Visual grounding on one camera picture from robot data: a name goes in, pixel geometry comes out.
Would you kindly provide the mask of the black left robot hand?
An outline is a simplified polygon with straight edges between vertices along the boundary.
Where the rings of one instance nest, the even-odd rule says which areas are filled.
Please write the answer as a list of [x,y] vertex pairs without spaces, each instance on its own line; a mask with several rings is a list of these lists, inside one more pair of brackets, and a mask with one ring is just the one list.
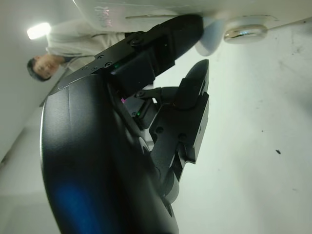
[[132,33],[66,77],[43,107],[41,170],[63,234],[176,234],[172,203],[208,122],[209,61],[178,87],[146,86],[202,37],[177,16]]

